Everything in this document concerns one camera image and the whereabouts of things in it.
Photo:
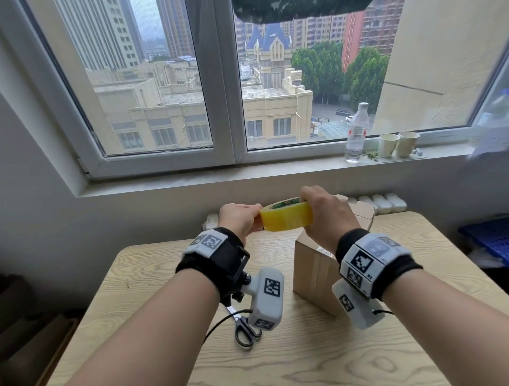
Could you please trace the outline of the person's right hand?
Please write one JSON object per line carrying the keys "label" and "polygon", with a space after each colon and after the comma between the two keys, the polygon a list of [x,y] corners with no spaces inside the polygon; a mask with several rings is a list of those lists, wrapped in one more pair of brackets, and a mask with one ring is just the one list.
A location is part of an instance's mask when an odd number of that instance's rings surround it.
{"label": "person's right hand", "polygon": [[360,224],[345,200],[325,190],[325,205],[313,211],[313,223],[304,227],[306,234],[318,246],[335,253],[343,235],[359,229]]}

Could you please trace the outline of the person's left hand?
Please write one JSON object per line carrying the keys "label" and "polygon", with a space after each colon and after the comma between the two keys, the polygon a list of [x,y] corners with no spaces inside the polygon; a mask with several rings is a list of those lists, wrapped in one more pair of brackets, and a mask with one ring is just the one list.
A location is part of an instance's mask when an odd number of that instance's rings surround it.
{"label": "person's left hand", "polygon": [[243,211],[241,204],[235,203],[225,204],[221,207],[218,225],[237,235],[243,246],[246,245],[247,236],[253,232],[264,230],[261,215],[252,217]]}

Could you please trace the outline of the yellow tape roll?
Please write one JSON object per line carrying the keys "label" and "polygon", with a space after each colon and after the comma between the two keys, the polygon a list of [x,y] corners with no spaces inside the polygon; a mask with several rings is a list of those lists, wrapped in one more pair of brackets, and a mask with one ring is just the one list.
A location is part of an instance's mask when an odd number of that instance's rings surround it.
{"label": "yellow tape roll", "polygon": [[263,207],[260,210],[265,231],[281,232],[306,227],[313,223],[313,211],[306,201],[295,197]]}

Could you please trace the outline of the person's left forearm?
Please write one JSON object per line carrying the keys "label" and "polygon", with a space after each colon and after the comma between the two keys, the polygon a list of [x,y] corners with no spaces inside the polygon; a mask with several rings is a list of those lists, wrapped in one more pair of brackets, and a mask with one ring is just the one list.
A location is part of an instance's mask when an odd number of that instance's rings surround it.
{"label": "person's left forearm", "polygon": [[220,303],[202,273],[176,273],[66,386],[186,386]]}

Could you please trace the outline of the person's right forearm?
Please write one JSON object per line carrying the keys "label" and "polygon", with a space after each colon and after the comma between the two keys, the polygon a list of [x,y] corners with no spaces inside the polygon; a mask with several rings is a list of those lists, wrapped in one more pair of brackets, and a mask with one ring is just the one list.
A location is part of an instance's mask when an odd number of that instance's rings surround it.
{"label": "person's right forearm", "polygon": [[452,386],[509,386],[509,315],[422,269],[382,299]]}

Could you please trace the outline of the black left wristband with markers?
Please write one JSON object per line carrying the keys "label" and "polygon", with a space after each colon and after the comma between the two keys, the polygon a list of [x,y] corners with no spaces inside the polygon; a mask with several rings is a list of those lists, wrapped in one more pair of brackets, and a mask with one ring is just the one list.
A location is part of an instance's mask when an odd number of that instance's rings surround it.
{"label": "black left wristband with markers", "polygon": [[241,288],[251,283],[244,271],[250,254],[240,238],[227,228],[202,231],[182,253],[175,273],[193,269],[213,282],[220,293],[220,303],[228,307],[232,299],[241,301]]}

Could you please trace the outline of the black wristband with markers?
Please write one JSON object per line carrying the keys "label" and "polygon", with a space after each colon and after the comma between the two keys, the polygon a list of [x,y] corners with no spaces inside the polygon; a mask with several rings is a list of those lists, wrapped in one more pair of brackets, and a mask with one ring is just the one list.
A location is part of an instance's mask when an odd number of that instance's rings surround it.
{"label": "black wristband with markers", "polygon": [[220,303],[228,307],[232,299],[241,301],[241,288],[251,283],[244,271],[250,254],[240,238],[227,228],[202,231],[182,253],[175,273],[193,269],[213,282],[220,293]]}
{"label": "black wristband with markers", "polygon": [[387,288],[403,274],[421,269],[410,250],[387,234],[353,229],[343,235],[335,257],[347,284],[368,299],[382,301]]}

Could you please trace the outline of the clear plastic water bottle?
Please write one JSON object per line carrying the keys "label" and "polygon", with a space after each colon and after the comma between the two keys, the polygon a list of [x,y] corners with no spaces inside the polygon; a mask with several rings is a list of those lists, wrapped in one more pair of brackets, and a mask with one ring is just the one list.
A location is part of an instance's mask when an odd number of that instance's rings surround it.
{"label": "clear plastic water bottle", "polygon": [[350,122],[345,148],[345,160],[347,162],[356,163],[360,160],[369,122],[368,103],[360,102],[358,110]]}

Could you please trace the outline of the white radiator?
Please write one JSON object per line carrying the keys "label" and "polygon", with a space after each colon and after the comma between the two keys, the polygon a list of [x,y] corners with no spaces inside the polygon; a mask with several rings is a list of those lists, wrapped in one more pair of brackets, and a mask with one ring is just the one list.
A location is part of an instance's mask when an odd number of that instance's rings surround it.
{"label": "white radiator", "polygon": [[394,193],[385,195],[360,196],[358,198],[337,195],[339,199],[346,200],[365,229],[369,229],[372,219],[377,215],[405,212],[407,203]]}

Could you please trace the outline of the brown cardboard box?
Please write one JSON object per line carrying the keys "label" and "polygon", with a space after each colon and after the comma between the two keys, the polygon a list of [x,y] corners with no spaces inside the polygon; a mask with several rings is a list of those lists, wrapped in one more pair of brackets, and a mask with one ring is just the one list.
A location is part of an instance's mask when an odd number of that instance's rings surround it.
{"label": "brown cardboard box", "polygon": [[293,292],[324,312],[343,317],[346,313],[332,292],[340,279],[339,269],[335,255],[302,231],[295,241]]}

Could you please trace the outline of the black right wristband with markers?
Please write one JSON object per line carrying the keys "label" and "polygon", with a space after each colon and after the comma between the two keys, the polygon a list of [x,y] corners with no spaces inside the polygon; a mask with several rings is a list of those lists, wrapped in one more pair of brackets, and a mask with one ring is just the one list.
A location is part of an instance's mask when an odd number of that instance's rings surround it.
{"label": "black right wristband with markers", "polygon": [[382,301],[387,288],[403,274],[421,269],[410,250],[387,234],[353,229],[343,235],[335,257],[347,284],[368,299]]}

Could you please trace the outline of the white paper cup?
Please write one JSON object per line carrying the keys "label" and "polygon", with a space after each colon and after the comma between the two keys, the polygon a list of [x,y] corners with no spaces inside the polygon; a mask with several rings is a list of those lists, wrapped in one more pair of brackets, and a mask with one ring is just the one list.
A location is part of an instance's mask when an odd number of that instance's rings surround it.
{"label": "white paper cup", "polygon": [[409,158],[414,150],[420,134],[412,131],[403,131],[398,134],[398,142],[396,145],[396,157]]}
{"label": "white paper cup", "polygon": [[378,141],[378,157],[391,158],[399,138],[399,135],[394,133],[381,134]]}

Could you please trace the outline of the light wooden table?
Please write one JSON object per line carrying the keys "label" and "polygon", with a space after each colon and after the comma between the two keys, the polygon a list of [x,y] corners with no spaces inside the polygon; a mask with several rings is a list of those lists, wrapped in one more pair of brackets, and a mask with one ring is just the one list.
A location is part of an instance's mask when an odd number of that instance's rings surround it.
{"label": "light wooden table", "polygon": [[[507,295],[424,216],[375,216],[372,230],[409,248],[426,271],[509,314]],[[283,272],[281,323],[251,350],[224,322],[203,345],[194,386],[448,386],[422,348],[393,316],[360,331],[347,317],[329,315],[292,292],[295,241],[301,229],[257,232],[247,239],[249,273]],[[174,274],[188,240],[135,245],[113,261],[47,386],[62,386],[83,362]]]}

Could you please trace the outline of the dark camouflage cloth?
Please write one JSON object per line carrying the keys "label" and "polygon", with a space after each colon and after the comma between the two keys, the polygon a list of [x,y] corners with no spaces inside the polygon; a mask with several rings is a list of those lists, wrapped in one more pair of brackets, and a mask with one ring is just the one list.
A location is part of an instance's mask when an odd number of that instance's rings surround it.
{"label": "dark camouflage cloth", "polygon": [[364,11],[372,0],[232,0],[241,21],[254,24],[283,23],[294,19]]}

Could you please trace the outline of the blue plastic crate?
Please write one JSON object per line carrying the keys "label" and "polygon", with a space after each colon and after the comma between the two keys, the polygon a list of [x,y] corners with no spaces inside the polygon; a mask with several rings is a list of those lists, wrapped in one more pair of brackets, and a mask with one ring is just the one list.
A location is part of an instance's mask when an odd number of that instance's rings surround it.
{"label": "blue plastic crate", "polygon": [[463,225],[458,231],[509,268],[509,213]]}

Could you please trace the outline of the brown wooden furniture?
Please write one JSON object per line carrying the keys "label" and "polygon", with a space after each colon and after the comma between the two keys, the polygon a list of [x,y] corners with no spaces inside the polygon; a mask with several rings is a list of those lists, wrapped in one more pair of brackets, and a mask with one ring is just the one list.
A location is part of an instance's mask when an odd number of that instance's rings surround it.
{"label": "brown wooden furniture", "polygon": [[46,386],[85,313],[35,303],[25,278],[0,274],[0,386]]}

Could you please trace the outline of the white window frame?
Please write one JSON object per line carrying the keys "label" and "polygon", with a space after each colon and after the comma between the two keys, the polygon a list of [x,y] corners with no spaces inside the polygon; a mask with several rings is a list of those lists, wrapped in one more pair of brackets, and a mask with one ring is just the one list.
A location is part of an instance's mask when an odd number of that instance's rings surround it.
{"label": "white window frame", "polygon": [[368,137],[477,139],[509,60],[509,0],[345,0],[356,12],[236,18],[251,0],[141,2],[169,61],[138,62],[130,0],[0,0],[0,43],[52,121],[31,131],[61,175],[111,180],[343,154],[352,123],[318,117],[327,94]]}

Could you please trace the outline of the black-handled scissors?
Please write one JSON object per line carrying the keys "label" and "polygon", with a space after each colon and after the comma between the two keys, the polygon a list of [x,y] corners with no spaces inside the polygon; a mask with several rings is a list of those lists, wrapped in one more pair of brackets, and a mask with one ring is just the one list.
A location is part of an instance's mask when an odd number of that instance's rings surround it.
{"label": "black-handled scissors", "polygon": [[237,343],[243,349],[250,350],[263,334],[262,330],[255,330],[248,323],[248,317],[244,315],[252,313],[252,310],[237,311],[233,306],[227,306],[226,309],[235,321],[235,339]]}

